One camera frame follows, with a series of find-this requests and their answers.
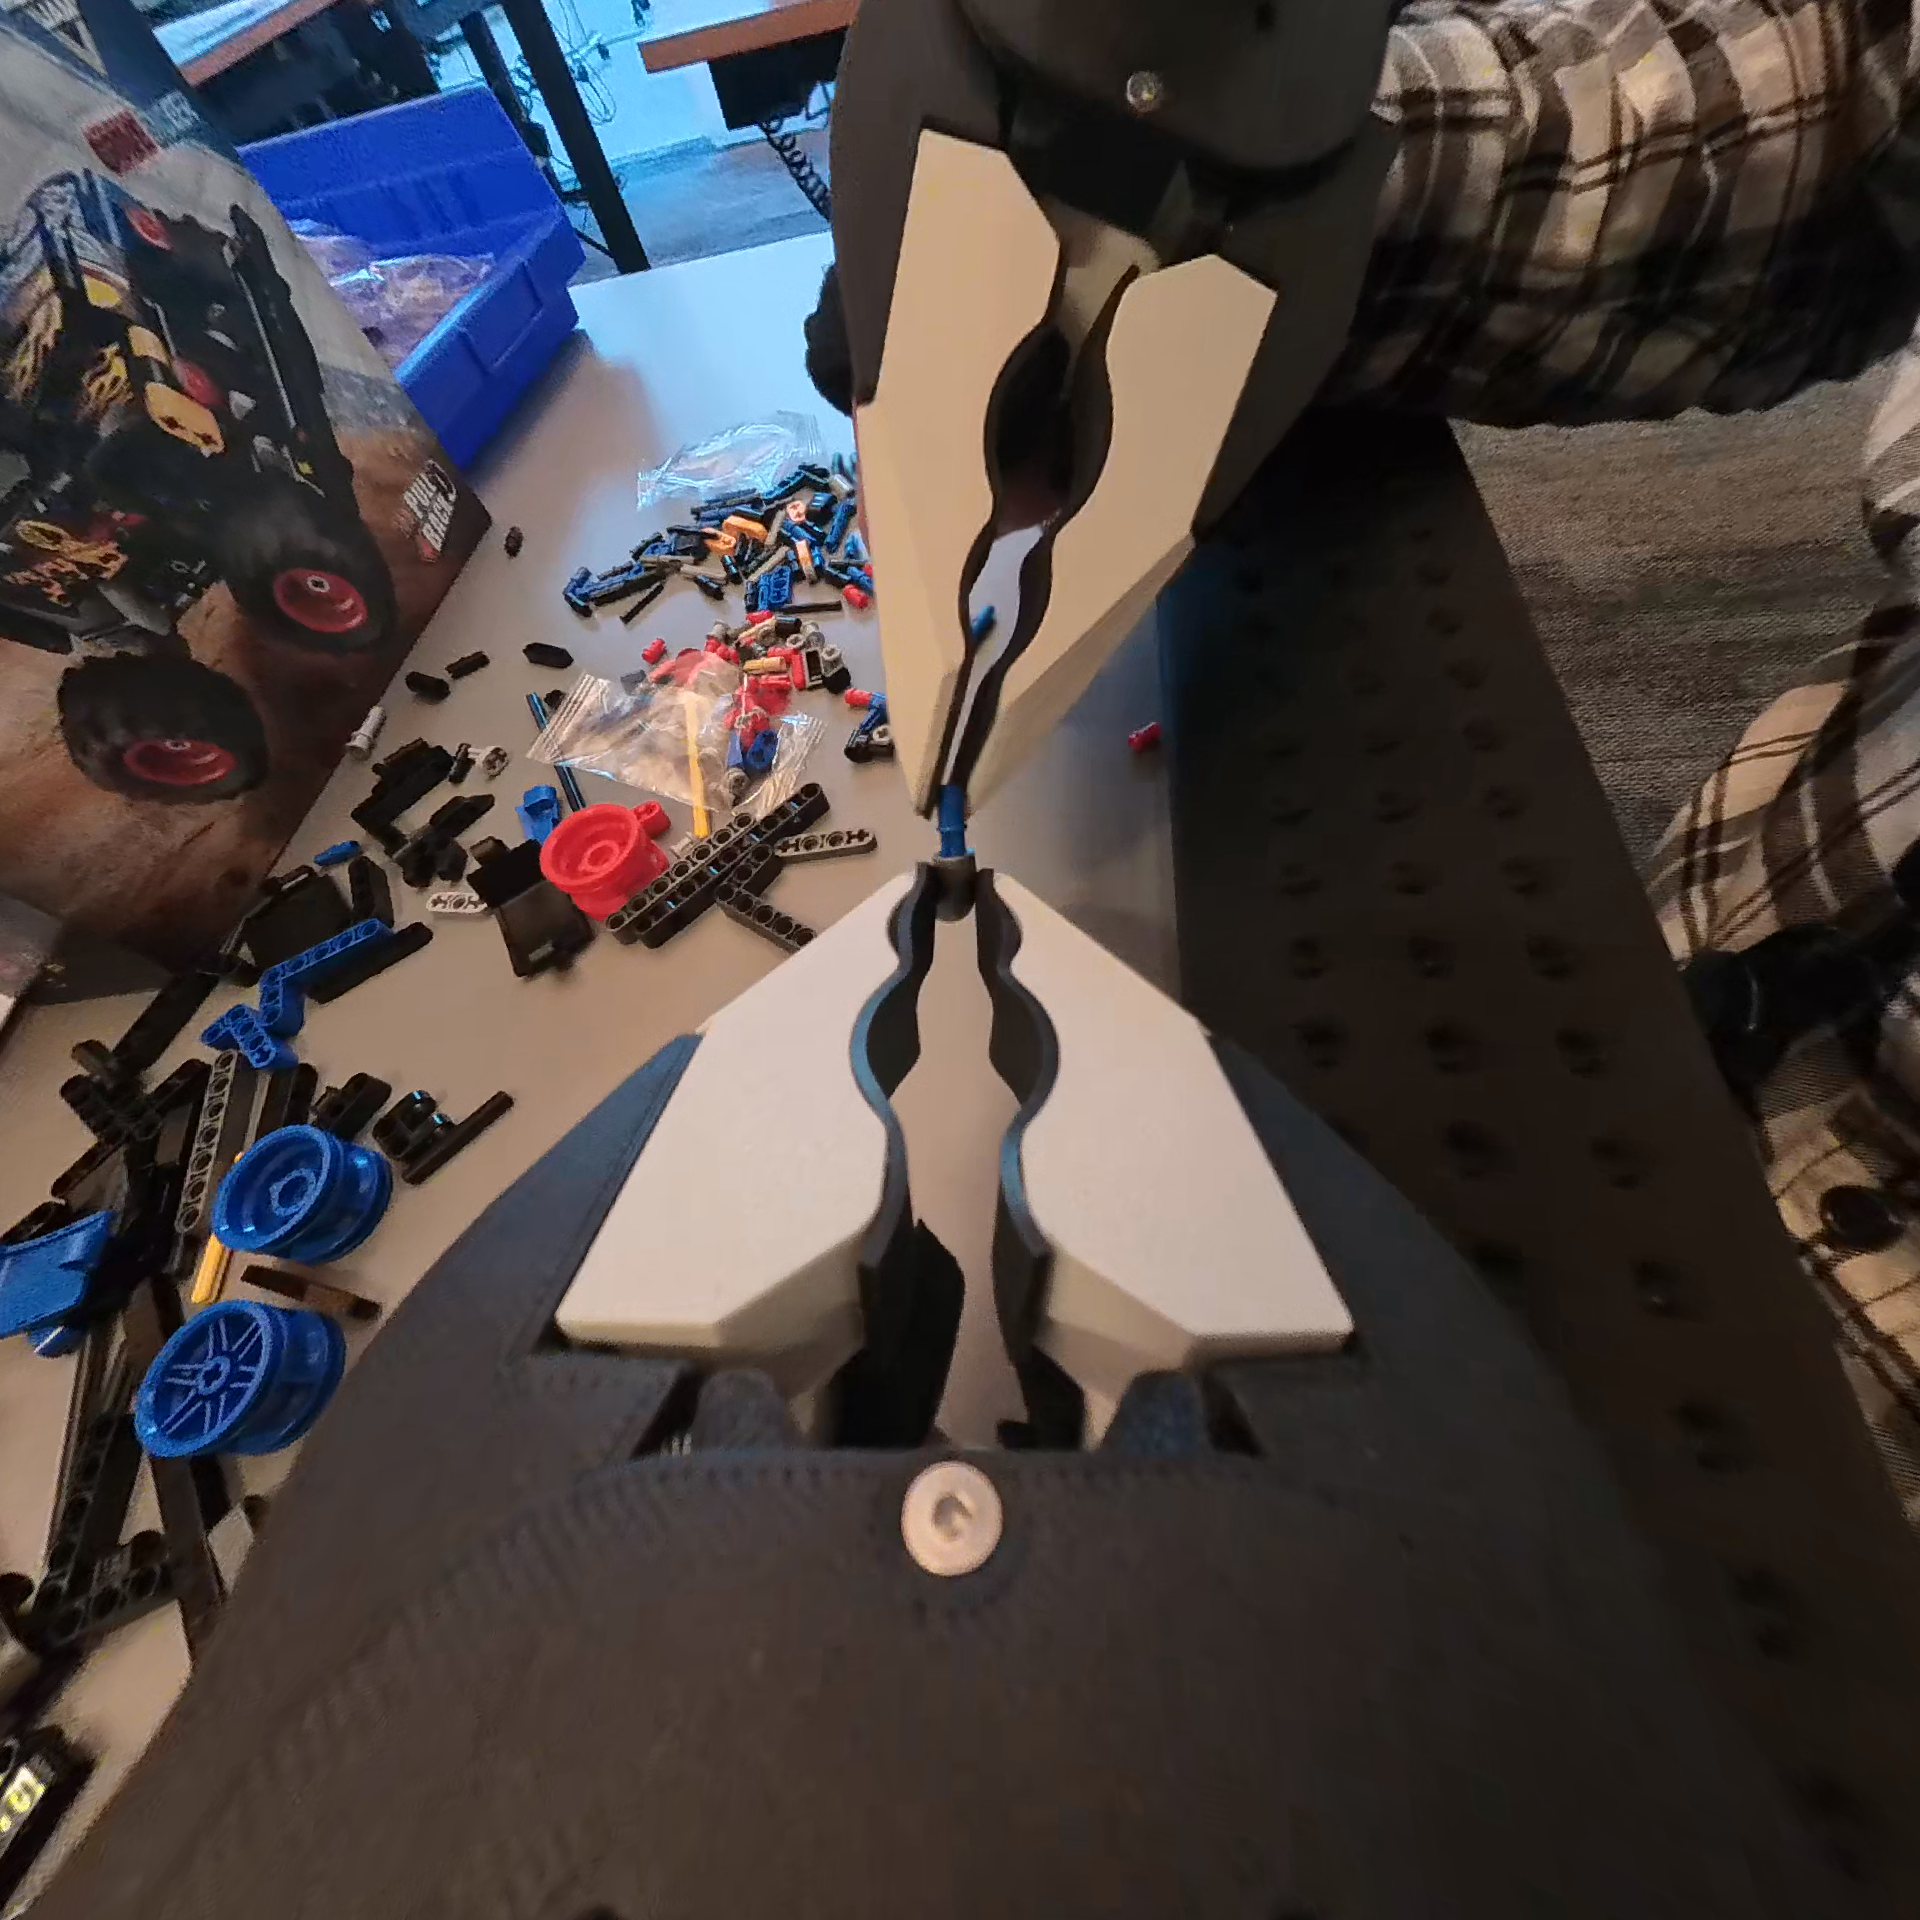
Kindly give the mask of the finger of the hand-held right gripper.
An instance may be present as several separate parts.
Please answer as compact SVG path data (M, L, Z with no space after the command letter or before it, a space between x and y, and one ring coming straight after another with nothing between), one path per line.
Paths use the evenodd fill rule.
M855 443L898 770L914 812L933 819L966 819L1085 683L1085 572L1068 560L1041 589L1041 629L1013 652L990 724L999 738L964 772L949 768L969 586L997 522L990 410L1013 356L1057 317L1062 280L1062 238L1007 152L925 128Z
M1020 619L974 696L950 789L974 812L1082 700L1193 550L1276 294L1220 256L1123 284L1084 347L1084 446L1027 554Z

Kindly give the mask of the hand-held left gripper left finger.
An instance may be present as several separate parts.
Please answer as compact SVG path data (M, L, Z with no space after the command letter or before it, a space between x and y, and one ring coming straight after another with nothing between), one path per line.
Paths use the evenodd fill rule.
M604 1349L825 1395L831 1439L930 1439L962 1268L917 1213L894 1095L922 1055L933 868L884 883L702 1029L558 1307Z

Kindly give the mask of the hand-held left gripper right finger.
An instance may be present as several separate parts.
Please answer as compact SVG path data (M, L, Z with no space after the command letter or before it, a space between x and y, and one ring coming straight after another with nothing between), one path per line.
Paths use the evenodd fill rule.
M999 1146L993 1290L1023 1448L1079 1448L1146 1375L1338 1354L1353 1314L1209 1030L1017 880L977 962Z

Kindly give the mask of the clear bag of small parts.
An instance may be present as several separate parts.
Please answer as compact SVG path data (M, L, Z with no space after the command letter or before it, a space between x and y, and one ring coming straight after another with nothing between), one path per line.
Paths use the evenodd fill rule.
M676 655L663 675L578 679L537 734L530 762L687 808L687 696L705 711L714 813L757 819L799 790L825 742L825 720L805 709L783 676L751 675L721 655Z

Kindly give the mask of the empty clear plastic bag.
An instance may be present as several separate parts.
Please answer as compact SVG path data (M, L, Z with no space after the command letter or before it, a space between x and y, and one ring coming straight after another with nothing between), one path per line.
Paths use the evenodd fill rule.
M682 443L636 475L636 507L658 501L716 502L723 496L761 496L805 466L825 461L817 415L774 412Z

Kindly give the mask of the black square toy panel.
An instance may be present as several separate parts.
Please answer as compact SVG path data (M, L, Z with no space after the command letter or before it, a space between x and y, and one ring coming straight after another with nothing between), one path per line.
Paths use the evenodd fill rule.
M517 979L564 971L593 943L597 925L553 883L537 880L493 909Z
M333 939L355 923L342 884L332 871L297 868L275 880L237 928L241 950L253 968L275 965Z

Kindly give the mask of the wooden background table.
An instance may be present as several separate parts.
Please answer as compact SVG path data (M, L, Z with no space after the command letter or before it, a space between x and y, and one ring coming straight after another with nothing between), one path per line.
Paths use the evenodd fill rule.
M653 2L641 64L669 72L843 31L859 2Z

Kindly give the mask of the red toy wheel rim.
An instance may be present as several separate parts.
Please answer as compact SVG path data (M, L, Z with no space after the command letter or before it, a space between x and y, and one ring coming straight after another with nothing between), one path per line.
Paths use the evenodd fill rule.
M610 920L668 868L661 803L594 803L572 812L541 840L539 871L593 920Z

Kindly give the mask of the blue storage bin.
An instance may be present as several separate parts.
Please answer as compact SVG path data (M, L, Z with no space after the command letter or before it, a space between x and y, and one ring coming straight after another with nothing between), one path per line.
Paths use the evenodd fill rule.
M401 360L444 451L471 466L578 327L586 246L497 95L481 85L237 150L287 221L379 256L489 256L486 279Z

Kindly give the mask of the black table leg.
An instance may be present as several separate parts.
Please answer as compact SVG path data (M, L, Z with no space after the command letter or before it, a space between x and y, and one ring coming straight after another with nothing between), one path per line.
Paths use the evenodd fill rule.
M588 115L586 99L572 75L558 29L547 16L543 2L498 2L518 46L521 60L553 131L566 152L586 204L601 234L620 275L649 271L652 261L634 227L634 212L625 199L621 183L607 159L601 136Z

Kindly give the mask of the blue spoked toy wheel rim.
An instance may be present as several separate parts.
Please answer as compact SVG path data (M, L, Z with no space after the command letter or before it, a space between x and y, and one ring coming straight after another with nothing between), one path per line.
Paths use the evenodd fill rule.
M214 1303L186 1318L132 1402L151 1458L267 1456L299 1442L345 1375L345 1332L323 1311Z

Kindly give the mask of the person's plaid shirt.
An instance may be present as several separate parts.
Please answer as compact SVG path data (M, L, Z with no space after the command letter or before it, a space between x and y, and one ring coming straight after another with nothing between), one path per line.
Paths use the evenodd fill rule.
M1863 443L1858 635L1739 735L1651 891L1909 1519L1918 1416L1918 360Z

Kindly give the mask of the blue toy fender piece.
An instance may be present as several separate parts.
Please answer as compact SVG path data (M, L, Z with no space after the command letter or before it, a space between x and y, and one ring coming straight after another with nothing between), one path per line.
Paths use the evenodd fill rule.
M28 1338L42 1357L62 1357L85 1338L87 1301L115 1234L115 1212L95 1210L2 1248L2 1338Z

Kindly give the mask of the printed toy truck box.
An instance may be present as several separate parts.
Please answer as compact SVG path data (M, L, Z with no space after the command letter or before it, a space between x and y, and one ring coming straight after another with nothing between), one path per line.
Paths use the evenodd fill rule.
M2 888L217 943L491 518L132 4L4 4Z

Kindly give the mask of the black digital timer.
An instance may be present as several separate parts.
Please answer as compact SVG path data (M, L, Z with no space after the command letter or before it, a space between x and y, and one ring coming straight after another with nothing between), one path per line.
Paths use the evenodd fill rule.
M91 1774L91 1758L55 1725L23 1730L2 1744L2 1864L23 1869L70 1808Z

